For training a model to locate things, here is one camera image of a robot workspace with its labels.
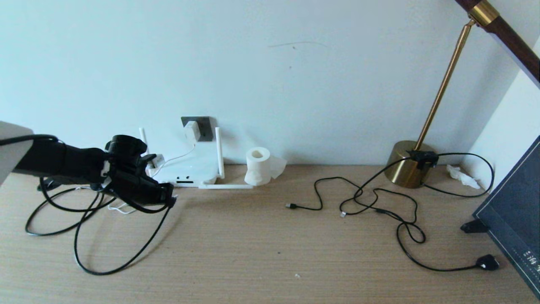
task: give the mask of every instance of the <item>brass lamp base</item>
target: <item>brass lamp base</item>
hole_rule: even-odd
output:
[[[392,153],[388,158],[388,163],[391,164],[395,161],[402,160],[410,157],[407,151],[411,151],[415,148],[415,141],[400,141],[394,145]],[[434,151],[434,149],[426,144],[422,144],[421,151]],[[405,188],[418,188],[422,182],[426,180],[430,166],[423,166],[422,169],[418,169],[418,162],[413,160],[405,160],[399,162],[384,172],[386,177],[394,184]]]

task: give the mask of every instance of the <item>cable plug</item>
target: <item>cable plug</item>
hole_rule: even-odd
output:
[[[50,177],[47,177],[47,178],[43,181],[43,183],[45,184],[45,190],[46,190],[46,191],[51,191],[51,190],[54,190],[54,189],[56,189],[56,188],[62,186],[61,183],[54,181],[54,180],[53,180],[52,178],[50,178]],[[38,185],[37,185],[37,190],[38,190],[38,191],[41,191],[41,184],[38,184]]]
[[[196,121],[190,121],[184,127],[184,134],[190,144],[196,144],[201,138],[199,124]]]
[[[434,168],[438,162],[438,154],[433,151],[407,151],[410,158],[417,162],[416,168],[422,170],[426,164]]]
[[[484,270],[497,270],[499,269],[499,262],[495,259],[494,256],[491,254],[481,256],[476,260],[476,266],[484,269]]]

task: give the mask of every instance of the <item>crumpled tissue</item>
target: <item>crumpled tissue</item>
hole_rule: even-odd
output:
[[[449,164],[446,165],[446,171],[450,173],[450,177],[452,177],[455,180],[461,181],[462,184],[465,186],[470,186],[475,189],[480,189],[480,186],[476,182],[476,180],[469,175],[461,172],[461,169],[459,167],[452,167]]]

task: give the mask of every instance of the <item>toilet paper roll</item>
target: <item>toilet paper roll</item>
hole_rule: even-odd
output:
[[[268,149],[255,147],[246,153],[247,173],[244,181],[250,185],[260,186],[277,178],[287,165],[287,161],[272,156]]]

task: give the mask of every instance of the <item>tissue paper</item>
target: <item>tissue paper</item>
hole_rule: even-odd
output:
[[[459,167],[452,167],[449,164],[446,165],[446,171],[450,173],[450,177],[452,177],[455,180],[461,181],[461,183],[465,186],[470,186],[475,189],[480,189],[480,186],[475,181],[474,178],[470,177],[469,175],[461,172]]]
[[[272,156],[268,149],[255,147],[246,153],[247,173],[244,181],[250,185],[260,186],[277,178],[287,165],[287,161]]]

